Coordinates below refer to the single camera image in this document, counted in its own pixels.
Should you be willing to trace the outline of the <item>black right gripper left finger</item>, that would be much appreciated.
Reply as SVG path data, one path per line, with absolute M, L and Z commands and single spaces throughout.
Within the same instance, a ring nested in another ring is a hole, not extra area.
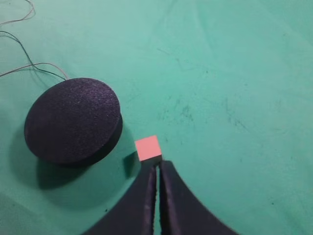
M 157 170 L 144 163 L 118 203 L 85 235 L 152 235 L 157 192 Z

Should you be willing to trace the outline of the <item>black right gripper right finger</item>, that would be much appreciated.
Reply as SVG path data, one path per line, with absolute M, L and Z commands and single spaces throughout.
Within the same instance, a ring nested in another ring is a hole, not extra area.
M 159 208 L 162 235 L 235 235 L 191 192 L 171 161 L 162 161 Z

